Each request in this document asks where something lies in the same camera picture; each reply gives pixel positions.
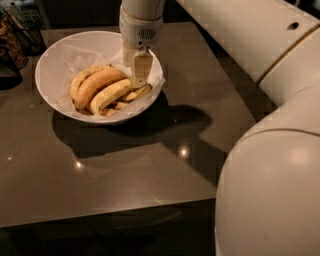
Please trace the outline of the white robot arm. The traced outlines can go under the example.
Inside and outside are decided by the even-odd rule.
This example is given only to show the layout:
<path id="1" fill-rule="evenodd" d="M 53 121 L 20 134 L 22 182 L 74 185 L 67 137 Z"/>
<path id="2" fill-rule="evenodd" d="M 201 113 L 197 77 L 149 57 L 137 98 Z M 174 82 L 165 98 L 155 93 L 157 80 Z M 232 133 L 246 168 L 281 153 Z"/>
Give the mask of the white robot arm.
<path id="1" fill-rule="evenodd" d="M 319 21 L 286 0 L 177 0 L 277 108 L 236 143 L 216 256 L 320 256 Z"/>

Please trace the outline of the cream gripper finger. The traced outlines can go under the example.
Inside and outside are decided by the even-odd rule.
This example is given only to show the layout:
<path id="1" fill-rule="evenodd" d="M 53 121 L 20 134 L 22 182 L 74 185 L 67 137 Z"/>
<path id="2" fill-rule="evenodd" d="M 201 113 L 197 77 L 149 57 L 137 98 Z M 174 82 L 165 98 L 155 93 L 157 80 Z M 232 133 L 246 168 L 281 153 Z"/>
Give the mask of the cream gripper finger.
<path id="1" fill-rule="evenodd" d="M 130 68 L 132 66 L 132 58 L 135 53 L 135 49 L 132 48 L 127 41 L 123 42 L 123 64 Z"/>
<path id="2" fill-rule="evenodd" d="M 134 88 L 140 88 L 147 83 L 151 68 L 153 56 L 148 49 L 136 51 L 132 56 L 132 85 Z"/>

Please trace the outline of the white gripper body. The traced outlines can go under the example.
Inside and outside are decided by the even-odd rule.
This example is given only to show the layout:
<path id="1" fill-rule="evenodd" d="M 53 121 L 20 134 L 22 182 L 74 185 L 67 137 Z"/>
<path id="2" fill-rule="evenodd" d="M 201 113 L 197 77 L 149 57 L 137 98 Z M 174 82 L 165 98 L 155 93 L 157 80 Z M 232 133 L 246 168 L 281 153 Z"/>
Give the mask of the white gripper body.
<path id="1" fill-rule="evenodd" d="M 163 19 L 141 19 L 120 7 L 119 28 L 123 43 L 129 49 L 152 47 L 159 39 Z"/>

